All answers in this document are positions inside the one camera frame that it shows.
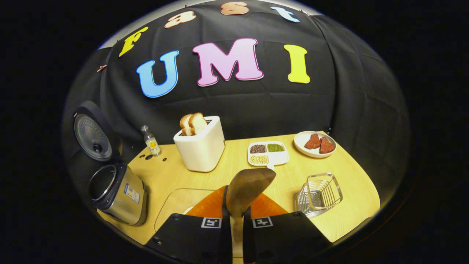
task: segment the beans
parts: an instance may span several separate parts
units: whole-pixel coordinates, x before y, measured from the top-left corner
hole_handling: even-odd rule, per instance
[[[250,150],[251,153],[264,153],[265,145],[253,145]]]
[[[269,157],[267,157],[267,155],[252,155],[249,157],[249,161],[252,164],[268,164]]]
[[[284,151],[283,147],[279,144],[267,144],[267,149],[269,150],[269,152]]]

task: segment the black background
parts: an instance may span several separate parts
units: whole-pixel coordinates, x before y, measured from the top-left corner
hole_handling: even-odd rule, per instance
[[[3,10],[5,154],[11,164],[3,177],[6,250],[18,263],[150,262],[94,227],[67,178],[59,126],[65,96],[87,57],[162,2],[21,4]],[[461,126],[467,115],[457,78],[463,76],[463,7],[409,0],[308,4],[354,31],[388,63],[413,130],[408,174],[417,175],[414,191],[381,229],[336,262],[462,262],[467,230],[458,212],[466,207],[460,188],[465,163],[458,136],[467,134]]]

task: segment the small glass bottle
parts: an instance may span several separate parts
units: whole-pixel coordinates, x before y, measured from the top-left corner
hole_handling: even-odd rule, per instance
[[[151,154],[155,156],[160,155],[161,149],[159,148],[158,143],[156,142],[155,136],[153,136],[153,134],[148,131],[147,125],[142,126],[142,132],[144,133],[144,140],[148,148],[150,149]]]

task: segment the wooden spatula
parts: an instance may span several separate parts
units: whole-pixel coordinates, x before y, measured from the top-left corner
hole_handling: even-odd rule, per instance
[[[242,242],[242,217],[251,203],[272,183],[276,173],[271,169],[246,169],[231,180],[227,192],[227,209],[234,220],[233,238]]]

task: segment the white divided tray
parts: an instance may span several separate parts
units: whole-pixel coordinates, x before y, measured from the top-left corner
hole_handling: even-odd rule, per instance
[[[283,151],[278,151],[278,152],[269,152],[268,150],[268,145],[269,144],[278,144],[282,146]],[[264,145],[265,147],[265,152],[264,153],[251,153],[251,147],[254,145]],[[269,159],[269,163],[266,164],[253,164],[251,163],[251,156],[262,156],[262,155],[267,155],[267,158]],[[280,164],[285,164],[290,160],[290,155],[288,154],[287,148],[285,145],[280,142],[280,141],[264,141],[264,142],[254,142],[249,144],[248,147],[248,162],[249,164],[253,166],[267,166],[267,168],[273,170],[274,165],[280,165]]]

